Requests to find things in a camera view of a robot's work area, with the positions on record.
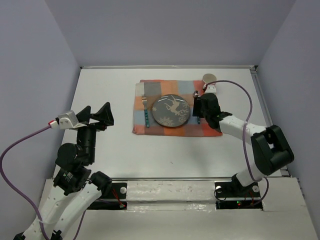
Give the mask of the spoon with teal handle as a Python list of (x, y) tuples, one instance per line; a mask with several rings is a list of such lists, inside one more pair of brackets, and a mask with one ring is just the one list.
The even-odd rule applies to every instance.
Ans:
[[(193, 93), (193, 98), (194, 100), (196, 100), (199, 97), (199, 92), (197, 90), (194, 91)], [(201, 120), (199, 117), (197, 117), (197, 124), (200, 125), (201, 124)]]

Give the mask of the orange grey checkered cloth napkin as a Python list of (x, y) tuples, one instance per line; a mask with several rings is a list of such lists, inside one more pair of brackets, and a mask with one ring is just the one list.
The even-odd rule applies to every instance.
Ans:
[(192, 116), (193, 93), (203, 91), (201, 80), (141, 80), (135, 85), (133, 130), (136, 135), (220, 137), (203, 119)]

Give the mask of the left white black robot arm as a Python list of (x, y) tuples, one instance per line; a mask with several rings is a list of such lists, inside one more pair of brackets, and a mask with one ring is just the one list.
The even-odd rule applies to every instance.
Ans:
[(70, 110), (48, 123), (48, 128), (75, 130), (75, 143), (64, 143), (57, 151), (55, 164), (60, 170), (42, 208), (16, 240), (61, 240), (73, 221), (99, 197), (110, 194), (112, 179), (87, 167), (95, 161), (96, 135), (114, 125), (111, 105), (106, 102), (96, 113), (86, 106), (79, 113)]

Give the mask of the red white paper cup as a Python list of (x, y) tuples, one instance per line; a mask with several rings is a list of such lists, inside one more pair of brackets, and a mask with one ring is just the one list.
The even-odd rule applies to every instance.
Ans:
[(217, 80), (217, 77), (212, 73), (206, 73), (202, 76), (202, 81), (205, 85), (208, 85), (211, 82), (215, 82)]

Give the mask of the dark round deer plate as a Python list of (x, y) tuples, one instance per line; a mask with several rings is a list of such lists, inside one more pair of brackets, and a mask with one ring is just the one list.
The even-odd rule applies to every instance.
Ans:
[(177, 128), (189, 120), (191, 108), (183, 97), (176, 94), (167, 94), (159, 97), (153, 103), (151, 112), (159, 125), (167, 128)]

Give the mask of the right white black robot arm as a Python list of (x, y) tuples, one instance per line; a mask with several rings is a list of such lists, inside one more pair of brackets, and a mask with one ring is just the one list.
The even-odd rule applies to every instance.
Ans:
[(203, 118), (209, 127), (219, 133), (242, 140), (242, 146), (252, 147), (253, 163), (232, 176), (231, 181), (216, 186), (215, 196), (223, 201), (241, 198), (256, 182), (272, 175), (294, 161), (294, 153), (277, 125), (269, 127), (248, 123), (229, 112), (221, 111), (218, 98), (213, 93), (193, 94), (192, 115)]

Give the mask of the fork with teal handle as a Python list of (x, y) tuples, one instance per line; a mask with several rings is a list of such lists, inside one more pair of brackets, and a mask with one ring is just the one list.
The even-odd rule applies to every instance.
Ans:
[(142, 100), (142, 104), (144, 107), (144, 119), (145, 119), (145, 126), (147, 128), (150, 127), (150, 121), (149, 121), (149, 115), (148, 115), (148, 101), (147, 101), (147, 97), (142, 94), (141, 95), (141, 100)]

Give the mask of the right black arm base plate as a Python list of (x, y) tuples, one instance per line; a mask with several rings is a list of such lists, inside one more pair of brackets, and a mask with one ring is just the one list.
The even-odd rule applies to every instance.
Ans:
[(256, 182), (240, 190), (232, 190), (231, 182), (218, 181), (214, 183), (213, 196), (217, 210), (263, 209), (262, 195)]

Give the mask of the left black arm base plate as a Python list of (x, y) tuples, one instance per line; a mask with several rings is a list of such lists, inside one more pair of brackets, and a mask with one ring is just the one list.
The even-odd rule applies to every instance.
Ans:
[(127, 209), (127, 190), (126, 182), (113, 182), (111, 190), (104, 193), (95, 200), (87, 209), (88, 210), (108, 210), (123, 211)]

